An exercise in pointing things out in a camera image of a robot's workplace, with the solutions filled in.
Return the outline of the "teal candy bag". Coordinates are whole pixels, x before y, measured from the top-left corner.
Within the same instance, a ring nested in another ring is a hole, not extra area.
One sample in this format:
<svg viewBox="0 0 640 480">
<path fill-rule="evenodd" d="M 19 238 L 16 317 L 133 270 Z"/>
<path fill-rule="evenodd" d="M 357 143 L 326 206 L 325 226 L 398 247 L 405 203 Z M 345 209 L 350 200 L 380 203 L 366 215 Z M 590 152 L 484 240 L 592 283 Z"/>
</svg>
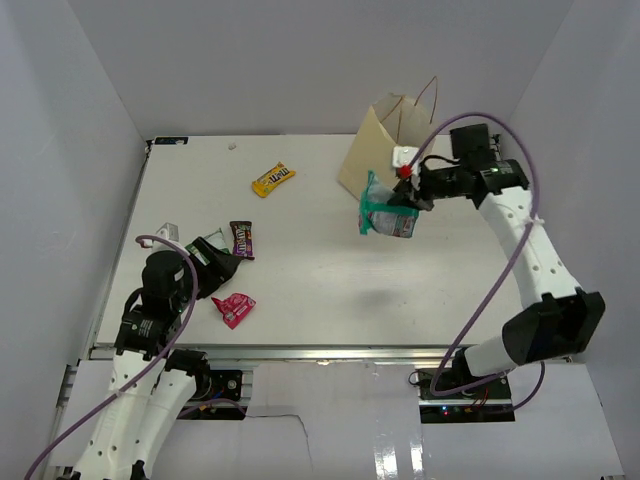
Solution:
<svg viewBox="0 0 640 480">
<path fill-rule="evenodd" d="M 369 170 L 367 183 L 359 200 L 358 227 L 361 235 L 367 235 L 373 230 L 390 237 L 408 239 L 413 236 L 419 211 L 389 205 L 392 196 L 393 190 L 382 184 L 373 170 Z"/>
</svg>

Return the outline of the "pink candy packet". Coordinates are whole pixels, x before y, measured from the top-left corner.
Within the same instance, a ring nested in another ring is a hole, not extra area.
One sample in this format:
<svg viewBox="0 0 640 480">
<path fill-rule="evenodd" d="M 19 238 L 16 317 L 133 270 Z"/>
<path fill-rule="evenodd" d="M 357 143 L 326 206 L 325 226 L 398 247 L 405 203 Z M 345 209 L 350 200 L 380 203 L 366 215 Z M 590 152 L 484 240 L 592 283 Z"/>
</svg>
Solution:
<svg viewBox="0 0 640 480">
<path fill-rule="evenodd" d="M 211 298 L 213 304 L 222 315 L 224 324 L 235 329 L 254 309 L 256 301 L 243 293 L 233 293 L 226 299 Z"/>
</svg>

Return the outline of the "green Skittles packet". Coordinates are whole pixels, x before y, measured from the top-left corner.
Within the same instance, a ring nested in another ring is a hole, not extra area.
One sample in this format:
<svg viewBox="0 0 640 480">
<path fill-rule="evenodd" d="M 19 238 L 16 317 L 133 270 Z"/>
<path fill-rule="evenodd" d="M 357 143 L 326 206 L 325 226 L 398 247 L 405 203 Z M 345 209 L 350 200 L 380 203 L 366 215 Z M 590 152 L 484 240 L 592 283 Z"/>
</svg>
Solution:
<svg viewBox="0 0 640 480">
<path fill-rule="evenodd" d="M 211 247 L 217 250 L 230 254 L 227 242 L 224 237 L 224 233 L 221 228 L 218 228 L 212 233 L 209 233 L 202 237 L 202 239 Z M 194 242 L 186 246 L 186 250 L 193 255 L 202 265 L 206 266 L 210 263 L 209 256 L 204 253 L 204 250 L 198 247 Z"/>
</svg>

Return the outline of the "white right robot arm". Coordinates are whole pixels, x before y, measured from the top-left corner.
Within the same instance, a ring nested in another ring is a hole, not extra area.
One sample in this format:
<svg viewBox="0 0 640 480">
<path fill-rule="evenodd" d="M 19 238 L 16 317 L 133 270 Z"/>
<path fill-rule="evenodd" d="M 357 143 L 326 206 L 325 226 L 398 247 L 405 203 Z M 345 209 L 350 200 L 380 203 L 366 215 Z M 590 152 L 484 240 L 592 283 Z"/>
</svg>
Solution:
<svg viewBox="0 0 640 480">
<path fill-rule="evenodd" d="M 444 373 L 453 390 L 472 399 L 488 377 L 534 362 L 582 353 L 605 312 L 598 292 L 585 291 L 567 270 L 537 214 L 538 193 L 522 166 L 504 159 L 485 124 L 450 131 L 452 159 L 431 169 L 415 147 L 394 148 L 399 179 L 391 204 L 428 210 L 435 201 L 470 200 L 493 230 L 522 310 L 500 332 L 460 349 Z"/>
</svg>

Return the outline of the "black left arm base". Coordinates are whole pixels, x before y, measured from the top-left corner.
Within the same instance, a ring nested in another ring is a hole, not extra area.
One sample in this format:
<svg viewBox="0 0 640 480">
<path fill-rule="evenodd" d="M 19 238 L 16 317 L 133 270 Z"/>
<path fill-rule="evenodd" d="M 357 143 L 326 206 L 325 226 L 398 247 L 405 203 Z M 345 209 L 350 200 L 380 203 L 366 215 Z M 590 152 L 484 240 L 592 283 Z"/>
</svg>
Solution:
<svg viewBox="0 0 640 480">
<path fill-rule="evenodd" d="M 182 409 L 179 419 L 243 420 L 245 407 L 240 405 L 243 372 L 210 366 L 205 352 L 175 350 L 166 370 L 184 371 L 195 380 L 196 391 Z"/>
</svg>

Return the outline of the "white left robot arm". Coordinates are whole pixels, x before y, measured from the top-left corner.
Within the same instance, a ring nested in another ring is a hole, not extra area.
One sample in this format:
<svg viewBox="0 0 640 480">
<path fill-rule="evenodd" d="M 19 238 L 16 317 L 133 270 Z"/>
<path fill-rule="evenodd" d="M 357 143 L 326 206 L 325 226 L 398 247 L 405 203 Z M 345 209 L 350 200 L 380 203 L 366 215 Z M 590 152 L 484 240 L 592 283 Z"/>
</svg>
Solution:
<svg viewBox="0 0 640 480">
<path fill-rule="evenodd" d="M 176 420 L 236 403 L 205 353 L 174 344 L 196 302 L 232 278 L 240 257 L 202 237 L 187 247 L 158 236 L 137 241 L 153 251 L 123 308 L 107 396 L 84 417 L 96 425 L 70 479 L 148 479 Z"/>
</svg>

